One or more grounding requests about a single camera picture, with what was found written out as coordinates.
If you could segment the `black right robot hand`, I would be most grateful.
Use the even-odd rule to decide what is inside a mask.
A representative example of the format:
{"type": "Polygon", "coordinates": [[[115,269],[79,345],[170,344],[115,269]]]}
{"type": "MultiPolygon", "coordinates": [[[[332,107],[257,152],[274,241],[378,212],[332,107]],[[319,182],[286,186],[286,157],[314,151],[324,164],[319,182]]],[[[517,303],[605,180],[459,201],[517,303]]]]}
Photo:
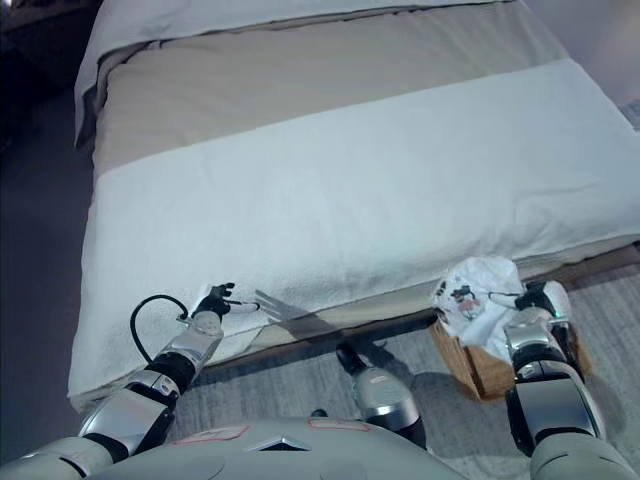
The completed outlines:
{"type": "Polygon", "coordinates": [[[516,298],[518,310],[536,307],[549,312],[554,318],[569,318],[572,307],[564,286],[555,281],[537,281],[526,285],[523,295],[516,298]]]}

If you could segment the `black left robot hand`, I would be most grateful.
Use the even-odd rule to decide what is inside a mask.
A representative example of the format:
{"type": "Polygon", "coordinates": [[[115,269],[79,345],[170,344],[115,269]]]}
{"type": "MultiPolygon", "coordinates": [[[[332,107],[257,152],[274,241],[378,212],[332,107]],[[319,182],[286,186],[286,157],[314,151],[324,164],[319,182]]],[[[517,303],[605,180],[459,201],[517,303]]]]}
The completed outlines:
{"type": "Polygon", "coordinates": [[[231,298],[236,284],[227,282],[219,285],[207,286],[205,295],[191,312],[194,319],[203,312],[213,312],[220,319],[228,314],[249,314],[257,312],[260,305],[256,302],[243,302],[231,298]]]}

